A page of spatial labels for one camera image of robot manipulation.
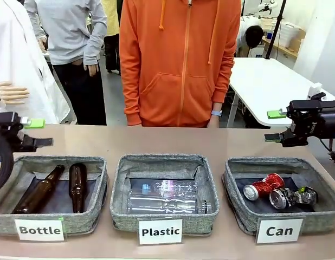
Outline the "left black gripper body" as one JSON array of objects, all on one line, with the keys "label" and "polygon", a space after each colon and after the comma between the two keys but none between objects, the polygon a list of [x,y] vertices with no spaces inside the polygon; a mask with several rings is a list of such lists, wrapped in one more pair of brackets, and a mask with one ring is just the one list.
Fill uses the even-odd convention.
[{"label": "left black gripper body", "polygon": [[21,117],[16,112],[0,112],[0,130],[21,130]]}]

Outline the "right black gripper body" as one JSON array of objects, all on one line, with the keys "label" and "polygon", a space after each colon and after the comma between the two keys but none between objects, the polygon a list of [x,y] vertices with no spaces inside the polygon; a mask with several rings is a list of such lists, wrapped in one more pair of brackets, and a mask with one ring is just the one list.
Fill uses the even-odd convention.
[{"label": "right black gripper body", "polygon": [[286,138],[306,138],[314,136],[324,138],[322,119],[319,113],[323,110],[321,100],[293,100],[287,107],[287,117],[292,120],[286,131]]}]

